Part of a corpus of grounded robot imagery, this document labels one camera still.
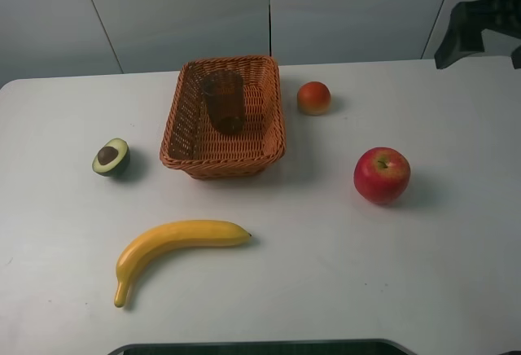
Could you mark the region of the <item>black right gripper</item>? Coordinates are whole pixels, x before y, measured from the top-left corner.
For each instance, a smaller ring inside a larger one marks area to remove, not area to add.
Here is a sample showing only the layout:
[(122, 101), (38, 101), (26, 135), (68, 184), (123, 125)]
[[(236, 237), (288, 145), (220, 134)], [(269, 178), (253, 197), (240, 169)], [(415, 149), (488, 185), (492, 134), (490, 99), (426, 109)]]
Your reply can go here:
[(520, 0), (459, 2), (451, 11), (449, 27), (435, 52), (437, 69), (484, 52), (483, 30), (520, 39)]

